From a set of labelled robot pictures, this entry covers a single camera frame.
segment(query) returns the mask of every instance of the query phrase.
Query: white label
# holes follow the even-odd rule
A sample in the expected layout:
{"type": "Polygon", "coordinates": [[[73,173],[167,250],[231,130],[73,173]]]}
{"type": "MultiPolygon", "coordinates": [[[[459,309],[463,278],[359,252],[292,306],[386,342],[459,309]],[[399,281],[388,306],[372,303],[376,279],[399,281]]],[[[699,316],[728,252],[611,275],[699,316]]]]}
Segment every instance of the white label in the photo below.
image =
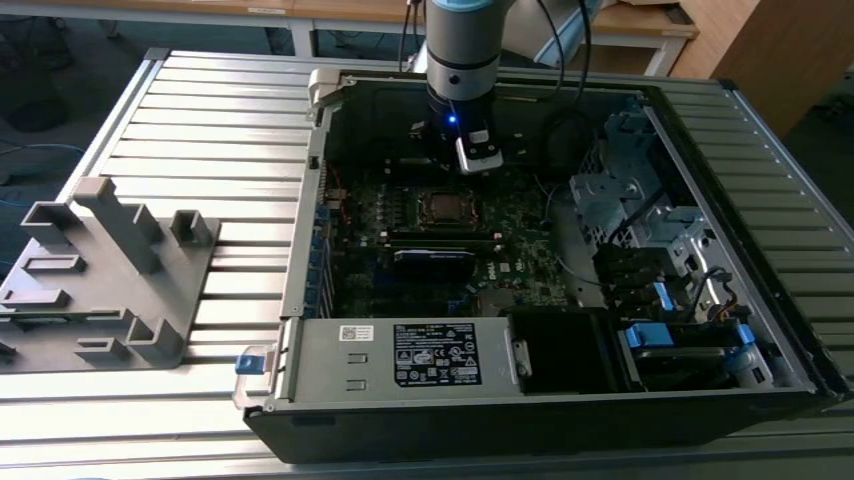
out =
{"type": "Polygon", "coordinates": [[[694,33],[683,32],[680,30],[664,30],[662,35],[666,37],[692,37],[694,33]]]}
{"type": "Polygon", "coordinates": [[[284,9],[281,8],[247,8],[249,13],[265,13],[268,15],[284,15],[284,9]]]}
{"type": "Polygon", "coordinates": [[[337,340],[341,342],[372,342],[374,325],[341,325],[337,340]]]}

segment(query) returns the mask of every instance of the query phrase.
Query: blue tab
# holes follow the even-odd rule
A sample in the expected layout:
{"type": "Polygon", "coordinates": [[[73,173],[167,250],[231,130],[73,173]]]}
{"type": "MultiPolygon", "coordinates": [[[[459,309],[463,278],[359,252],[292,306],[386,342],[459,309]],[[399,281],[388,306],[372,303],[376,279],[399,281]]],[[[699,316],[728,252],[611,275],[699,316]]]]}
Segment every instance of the blue tab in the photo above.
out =
{"type": "Polygon", "coordinates": [[[323,256],[320,255],[320,252],[315,251],[311,252],[308,254],[308,265],[312,267],[319,267],[320,266],[320,262],[323,261],[323,256]]]}
{"type": "Polygon", "coordinates": [[[316,286],[319,281],[320,281],[320,272],[317,272],[317,270],[315,270],[313,268],[309,268],[308,274],[305,275],[305,282],[308,283],[308,286],[309,287],[316,286]]]}
{"type": "Polygon", "coordinates": [[[311,237],[311,248],[315,250],[323,250],[323,238],[320,235],[313,235],[311,237]]]}
{"type": "Polygon", "coordinates": [[[630,348],[672,347],[672,337],[664,323],[635,323],[626,329],[626,339],[630,348]]]}
{"type": "Polygon", "coordinates": [[[263,355],[239,355],[235,362],[235,372],[237,375],[263,375],[264,360],[263,355]]]}
{"type": "Polygon", "coordinates": [[[323,222],[329,219],[329,207],[325,205],[317,205],[317,211],[315,212],[315,218],[323,222]]]}
{"type": "Polygon", "coordinates": [[[738,337],[742,339],[742,343],[744,345],[750,345],[756,341],[756,337],[752,334],[752,330],[750,329],[750,325],[739,325],[735,327],[738,331],[738,337]]]}
{"type": "Polygon", "coordinates": [[[635,325],[626,329],[626,340],[628,340],[628,348],[638,348],[640,345],[643,345],[643,343],[640,342],[640,337],[638,336],[635,325]]]}
{"type": "Polygon", "coordinates": [[[316,303],[317,303],[317,298],[319,298],[319,296],[317,296],[317,289],[315,289],[315,288],[307,288],[307,289],[305,289],[305,297],[304,297],[305,303],[307,303],[308,305],[316,305],[316,303]]]}
{"type": "Polygon", "coordinates": [[[655,287],[655,292],[658,293],[658,298],[662,300],[662,308],[668,312],[675,310],[676,307],[672,304],[672,300],[670,299],[670,293],[667,293],[667,287],[662,282],[652,283],[655,287]]]}

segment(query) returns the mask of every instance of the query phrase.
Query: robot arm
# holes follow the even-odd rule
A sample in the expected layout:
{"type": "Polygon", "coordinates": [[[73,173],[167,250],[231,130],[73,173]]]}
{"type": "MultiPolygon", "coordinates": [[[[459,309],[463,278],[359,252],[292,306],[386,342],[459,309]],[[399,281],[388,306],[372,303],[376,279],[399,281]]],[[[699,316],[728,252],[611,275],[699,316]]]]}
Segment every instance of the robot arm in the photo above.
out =
{"type": "MultiPolygon", "coordinates": [[[[427,55],[434,124],[443,136],[454,142],[462,172],[472,174],[503,164],[491,105],[504,18],[516,0],[423,1],[427,2],[430,19],[423,53],[427,55]]],[[[602,0],[586,0],[587,10],[596,12],[600,3],[602,0]]],[[[568,52],[575,51],[582,38],[579,11],[576,9],[568,16],[559,29],[560,44],[568,52]]],[[[538,21],[542,23],[531,28],[547,29],[544,17],[538,21]]],[[[546,44],[543,51],[550,49],[556,49],[554,39],[546,44]]]]}

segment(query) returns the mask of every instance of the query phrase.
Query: white table leg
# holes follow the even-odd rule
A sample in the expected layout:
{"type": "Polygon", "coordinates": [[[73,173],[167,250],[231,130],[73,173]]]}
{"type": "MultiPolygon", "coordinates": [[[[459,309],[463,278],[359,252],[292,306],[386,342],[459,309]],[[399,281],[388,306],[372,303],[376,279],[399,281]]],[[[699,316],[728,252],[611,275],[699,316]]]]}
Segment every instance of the white table leg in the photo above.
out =
{"type": "Polygon", "coordinates": [[[311,18],[288,19],[293,37],[293,55],[303,58],[315,56],[315,24],[311,18]]]}
{"type": "Polygon", "coordinates": [[[646,67],[646,72],[643,72],[644,75],[659,77],[670,75],[670,69],[676,63],[686,41],[687,40],[680,37],[667,37],[660,48],[655,50],[652,60],[646,67]]]}

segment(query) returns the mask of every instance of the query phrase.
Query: power supply label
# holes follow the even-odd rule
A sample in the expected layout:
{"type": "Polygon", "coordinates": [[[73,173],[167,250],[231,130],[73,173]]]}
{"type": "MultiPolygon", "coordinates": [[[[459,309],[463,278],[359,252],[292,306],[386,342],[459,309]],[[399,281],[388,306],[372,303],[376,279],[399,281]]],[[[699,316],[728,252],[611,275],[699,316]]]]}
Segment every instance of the power supply label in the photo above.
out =
{"type": "Polygon", "coordinates": [[[475,324],[395,325],[395,383],[402,387],[480,385],[475,324]]]}

